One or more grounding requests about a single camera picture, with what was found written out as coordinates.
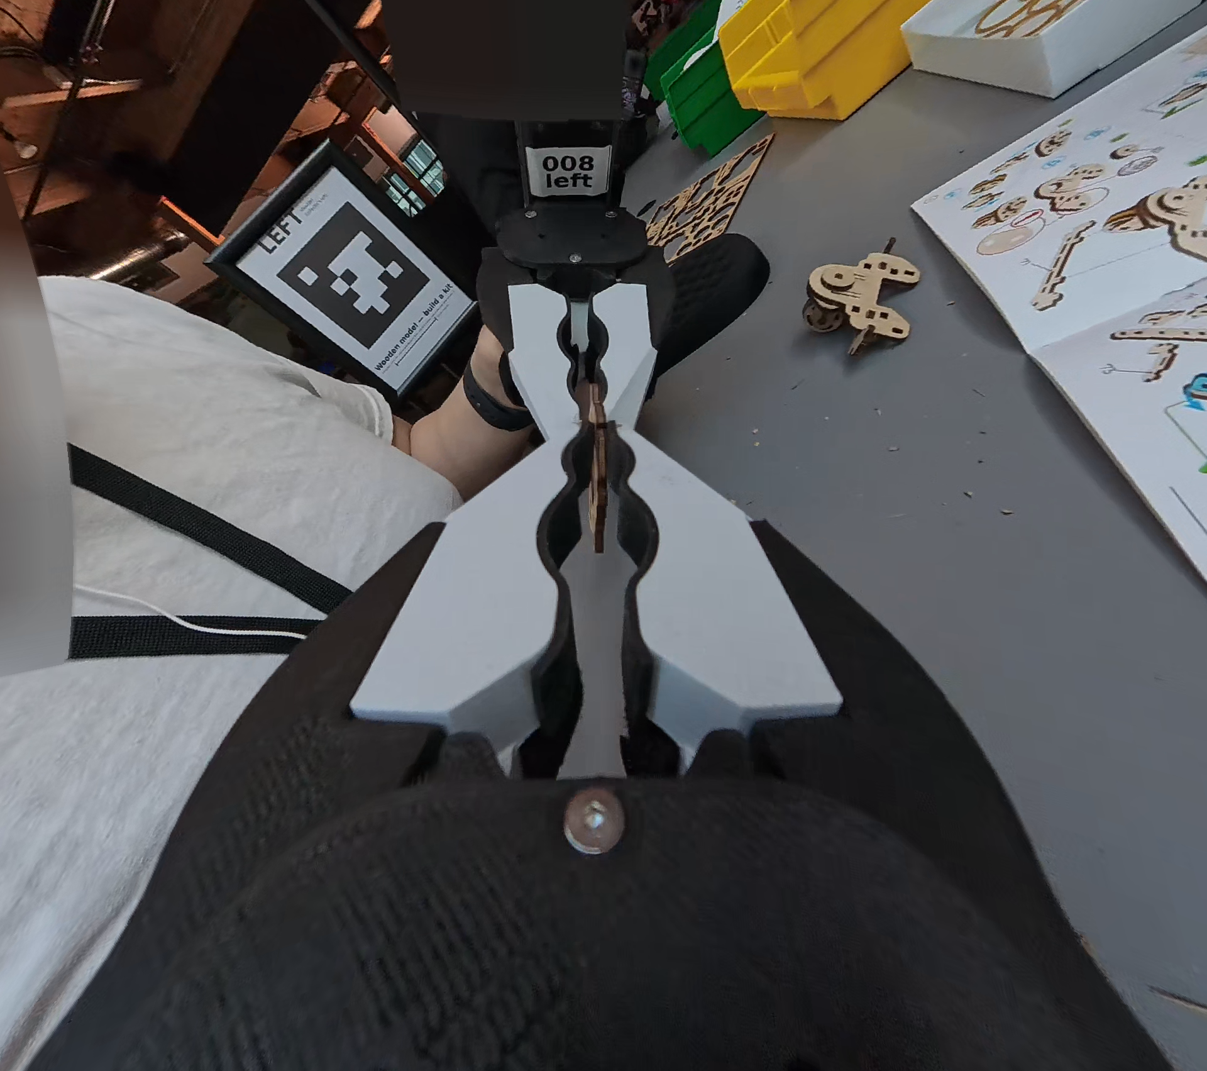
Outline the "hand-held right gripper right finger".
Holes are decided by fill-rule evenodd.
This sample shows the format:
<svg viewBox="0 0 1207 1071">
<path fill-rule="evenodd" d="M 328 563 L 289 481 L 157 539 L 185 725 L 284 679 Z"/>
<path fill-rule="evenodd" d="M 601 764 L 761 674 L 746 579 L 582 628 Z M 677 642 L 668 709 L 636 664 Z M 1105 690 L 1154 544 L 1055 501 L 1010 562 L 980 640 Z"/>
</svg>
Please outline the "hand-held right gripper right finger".
<svg viewBox="0 0 1207 1071">
<path fill-rule="evenodd" d="M 641 435 L 609 431 L 633 566 L 620 671 L 628 775 L 677 775 L 712 733 L 829 718 L 843 695 L 755 525 Z"/>
</svg>

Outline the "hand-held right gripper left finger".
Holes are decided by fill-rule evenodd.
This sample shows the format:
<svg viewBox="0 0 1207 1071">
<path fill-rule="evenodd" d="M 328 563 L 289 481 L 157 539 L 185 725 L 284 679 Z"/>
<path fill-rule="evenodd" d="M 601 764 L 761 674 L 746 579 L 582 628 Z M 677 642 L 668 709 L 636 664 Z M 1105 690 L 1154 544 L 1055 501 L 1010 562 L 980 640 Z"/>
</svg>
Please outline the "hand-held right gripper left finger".
<svg viewBox="0 0 1207 1071">
<path fill-rule="evenodd" d="M 580 718 L 563 568 L 580 544 L 580 424 L 435 528 L 350 706 L 356 718 L 483 737 L 514 775 L 557 775 Z"/>
</svg>

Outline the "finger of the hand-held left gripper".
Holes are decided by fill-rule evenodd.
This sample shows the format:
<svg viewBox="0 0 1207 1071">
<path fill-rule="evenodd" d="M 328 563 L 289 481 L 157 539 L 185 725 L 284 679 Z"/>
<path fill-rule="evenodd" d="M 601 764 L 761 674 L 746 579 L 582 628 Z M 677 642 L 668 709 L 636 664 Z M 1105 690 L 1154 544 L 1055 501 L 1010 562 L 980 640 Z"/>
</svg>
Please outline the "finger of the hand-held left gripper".
<svg viewBox="0 0 1207 1071">
<path fill-rule="evenodd" d="M 579 435 L 582 421 L 569 382 L 572 361 L 560 339 L 570 317 L 567 299 L 538 284 L 512 284 L 508 304 L 513 383 L 546 441 L 566 445 Z"/>
<path fill-rule="evenodd" d="M 631 429 L 657 366 L 648 289 L 616 283 L 592 299 L 587 315 L 594 356 L 587 416 L 596 435 L 610 425 Z"/>
</svg>

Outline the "small wooden model part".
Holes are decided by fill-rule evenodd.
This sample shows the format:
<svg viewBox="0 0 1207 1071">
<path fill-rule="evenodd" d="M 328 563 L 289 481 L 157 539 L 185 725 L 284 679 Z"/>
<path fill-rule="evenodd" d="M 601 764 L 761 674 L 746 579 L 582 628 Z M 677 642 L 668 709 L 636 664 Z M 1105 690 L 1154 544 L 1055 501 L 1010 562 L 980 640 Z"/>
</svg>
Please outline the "small wooden model part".
<svg viewBox="0 0 1207 1071">
<path fill-rule="evenodd" d="M 602 385 L 586 381 L 580 385 L 582 425 L 591 435 L 590 471 L 582 496 L 584 534 L 596 556 L 606 550 L 610 498 L 611 425 L 605 407 Z"/>
</svg>

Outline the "laser-cut plywood parts sheet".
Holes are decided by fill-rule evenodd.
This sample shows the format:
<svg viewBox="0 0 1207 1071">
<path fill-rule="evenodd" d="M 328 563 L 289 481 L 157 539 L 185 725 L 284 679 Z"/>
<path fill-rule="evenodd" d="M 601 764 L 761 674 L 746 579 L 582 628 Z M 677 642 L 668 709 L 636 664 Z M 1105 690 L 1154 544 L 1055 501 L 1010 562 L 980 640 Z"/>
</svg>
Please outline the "laser-cut plywood parts sheet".
<svg viewBox="0 0 1207 1071">
<path fill-rule="evenodd" d="M 674 264 L 727 234 L 775 141 L 776 133 L 771 132 L 658 204 L 645 221 L 648 245 L 660 249 L 667 264 Z"/>
</svg>

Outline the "person's left forearm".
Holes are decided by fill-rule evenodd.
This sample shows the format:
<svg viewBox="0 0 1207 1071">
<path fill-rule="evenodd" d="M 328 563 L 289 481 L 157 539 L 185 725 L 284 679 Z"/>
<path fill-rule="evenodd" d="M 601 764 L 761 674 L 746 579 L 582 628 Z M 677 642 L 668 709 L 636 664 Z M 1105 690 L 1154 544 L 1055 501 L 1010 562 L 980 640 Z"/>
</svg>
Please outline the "person's left forearm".
<svg viewBox="0 0 1207 1071">
<path fill-rule="evenodd" d="M 536 449 L 533 427 L 491 426 L 458 385 L 443 403 L 415 422 L 393 417 L 391 444 L 449 481 L 464 501 L 482 493 Z"/>
</svg>

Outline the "grey desk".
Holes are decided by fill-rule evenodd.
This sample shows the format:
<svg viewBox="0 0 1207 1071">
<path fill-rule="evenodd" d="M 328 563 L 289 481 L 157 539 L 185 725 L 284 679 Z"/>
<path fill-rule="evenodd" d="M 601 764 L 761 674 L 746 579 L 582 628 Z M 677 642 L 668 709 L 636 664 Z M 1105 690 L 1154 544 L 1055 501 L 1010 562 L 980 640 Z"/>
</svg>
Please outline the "grey desk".
<svg viewBox="0 0 1207 1071">
<path fill-rule="evenodd" d="M 771 280 L 673 368 L 640 431 L 778 532 L 942 686 L 1073 926 L 1180 1068 L 1205 1068 L 1205 584 L 993 305 L 912 212 L 1049 113 L 1205 25 L 1198 7 L 1061 104 L 913 70 L 773 132 L 732 230 Z M 807 329 L 817 266 L 895 237 L 907 341 Z"/>
</svg>

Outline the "person's left hand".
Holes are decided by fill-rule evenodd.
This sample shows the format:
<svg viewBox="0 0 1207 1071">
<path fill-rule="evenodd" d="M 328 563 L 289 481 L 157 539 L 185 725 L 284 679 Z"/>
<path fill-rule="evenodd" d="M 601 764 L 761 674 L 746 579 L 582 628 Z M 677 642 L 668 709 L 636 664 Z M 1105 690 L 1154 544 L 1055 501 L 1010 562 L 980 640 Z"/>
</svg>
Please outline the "person's left hand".
<svg viewBox="0 0 1207 1071">
<path fill-rule="evenodd" d="M 521 403 L 513 401 L 506 388 L 502 374 L 506 349 L 488 325 L 483 325 L 478 333 L 473 353 L 469 361 L 469 369 L 475 383 L 486 391 L 497 402 L 507 407 L 516 408 Z"/>
</svg>

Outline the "black wristband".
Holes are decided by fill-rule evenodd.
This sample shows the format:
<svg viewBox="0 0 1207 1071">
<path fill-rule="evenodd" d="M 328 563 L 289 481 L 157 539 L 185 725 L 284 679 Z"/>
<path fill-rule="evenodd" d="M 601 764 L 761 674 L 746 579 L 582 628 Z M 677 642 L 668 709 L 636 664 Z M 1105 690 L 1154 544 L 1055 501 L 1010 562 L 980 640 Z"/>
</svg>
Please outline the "black wristband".
<svg viewBox="0 0 1207 1071">
<path fill-rule="evenodd" d="M 532 412 L 523 402 L 517 385 L 514 385 L 511 378 L 506 359 L 498 366 L 496 388 L 506 400 L 499 398 L 479 381 L 473 361 L 465 366 L 460 380 L 467 401 L 475 413 L 492 429 L 506 432 L 521 432 L 536 427 Z"/>
</svg>

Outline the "black mesh pad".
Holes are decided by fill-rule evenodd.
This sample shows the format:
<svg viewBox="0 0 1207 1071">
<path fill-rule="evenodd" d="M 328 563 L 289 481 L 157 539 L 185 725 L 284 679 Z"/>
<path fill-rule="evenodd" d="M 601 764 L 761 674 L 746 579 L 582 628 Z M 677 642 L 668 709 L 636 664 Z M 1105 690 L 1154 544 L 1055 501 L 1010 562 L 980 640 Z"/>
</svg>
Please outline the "black mesh pad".
<svg viewBox="0 0 1207 1071">
<path fill-rule="evenodd" d="M 733 324 L 763 293 L 771 264 L 743 234 L 722 234 L 672 264 L 673 303 L 652 386 Z"/>
</svg>

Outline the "green plastic bin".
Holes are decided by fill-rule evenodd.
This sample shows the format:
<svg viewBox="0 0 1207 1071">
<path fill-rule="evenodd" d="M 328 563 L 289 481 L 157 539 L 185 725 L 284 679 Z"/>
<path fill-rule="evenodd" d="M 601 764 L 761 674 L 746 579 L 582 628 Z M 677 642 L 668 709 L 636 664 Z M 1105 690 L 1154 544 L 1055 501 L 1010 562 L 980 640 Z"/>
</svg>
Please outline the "green plastic bin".
<svg viewBox="0 0 1207 1071">
<path fill-rule="evenodd" d="M 717 157 L 765 114 L 742 107 L 714 38 L 722 0 L 704 0 L 649 56 L 644 85 L 665 103 L 679 138 Z"/>
</svg>

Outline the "black framed marker sign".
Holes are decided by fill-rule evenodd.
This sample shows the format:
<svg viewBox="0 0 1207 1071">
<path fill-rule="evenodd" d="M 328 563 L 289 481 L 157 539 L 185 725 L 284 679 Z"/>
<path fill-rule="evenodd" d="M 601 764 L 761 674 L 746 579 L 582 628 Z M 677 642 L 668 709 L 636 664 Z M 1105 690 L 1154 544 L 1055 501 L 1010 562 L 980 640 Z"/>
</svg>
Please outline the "black framed marker sign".
<svg viewBox="0 0 1207 1071">
<path fill-rule="evenodd" d="M 401 219 L 398 205 L 327 139 L 205 264 L 307 347 L 399 406 L 477 310 Z"/>
</svg>

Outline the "small wooden model sub-assembly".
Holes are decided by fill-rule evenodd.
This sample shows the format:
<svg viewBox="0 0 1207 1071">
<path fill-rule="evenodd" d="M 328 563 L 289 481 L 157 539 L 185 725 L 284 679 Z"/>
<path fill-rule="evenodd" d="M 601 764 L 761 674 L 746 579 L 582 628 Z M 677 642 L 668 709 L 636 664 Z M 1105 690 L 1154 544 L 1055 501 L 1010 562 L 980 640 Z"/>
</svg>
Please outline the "small wooden model sub-assembly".
<svg viewBox="0 0 1207 1071">
<path fill-rule="evenodd" d="M 912 332 L 909 320 L 889 307 L 882 294 L 885 288 L 912 289 L 921 281 L 922 273 L 897 255 L 897 241 L 890 237 L 883 250 L 858 264 L 826 264 L 814 269 L 801 310 L 806 328 L 819 334 L 848 329 L 851 357 L 882 343 L 907 341 Z"/>
</svg>

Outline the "person's white shirt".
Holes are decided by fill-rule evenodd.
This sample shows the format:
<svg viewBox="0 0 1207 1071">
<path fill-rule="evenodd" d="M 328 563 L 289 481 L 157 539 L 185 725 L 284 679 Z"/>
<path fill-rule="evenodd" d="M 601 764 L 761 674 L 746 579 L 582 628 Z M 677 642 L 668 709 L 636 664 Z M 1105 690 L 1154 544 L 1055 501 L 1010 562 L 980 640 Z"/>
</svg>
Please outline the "person's white shirt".
<svg viewBox="0 0 1207 1071">
<path fill-rule="evenodd" d="M 45 278 L 68 439 L 356 589 L 462 498 L 379 393 L 159 299 Z M 1 1065 L 23 1068 L 137 905 L 283 659 L 74 660 L 3 679 Z"/>
</svg>

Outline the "open instruction booklet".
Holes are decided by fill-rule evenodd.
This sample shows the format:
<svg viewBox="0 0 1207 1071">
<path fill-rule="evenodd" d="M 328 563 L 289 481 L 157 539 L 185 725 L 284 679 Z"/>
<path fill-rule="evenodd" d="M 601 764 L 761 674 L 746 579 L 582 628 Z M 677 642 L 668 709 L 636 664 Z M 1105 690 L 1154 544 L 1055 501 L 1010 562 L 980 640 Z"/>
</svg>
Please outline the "open instruction booklet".
<svg viewBox="0 0 1207 1071">
<path fill-rule="evenodd" d="M 1206 572 L 1206 35 L 913 204 Z"/>
</svg>

